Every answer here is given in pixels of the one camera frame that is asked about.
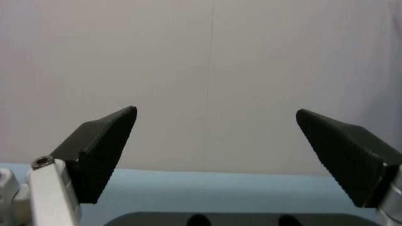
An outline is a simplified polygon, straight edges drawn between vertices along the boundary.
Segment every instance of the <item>white backdrop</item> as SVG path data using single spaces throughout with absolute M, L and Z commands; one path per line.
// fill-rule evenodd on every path
M 127 105 L 139 115 L 125 168 L 326 174 L 299 108 L 402 150 L 391 5 L 0 0 L 0 161 L 31 162 Z

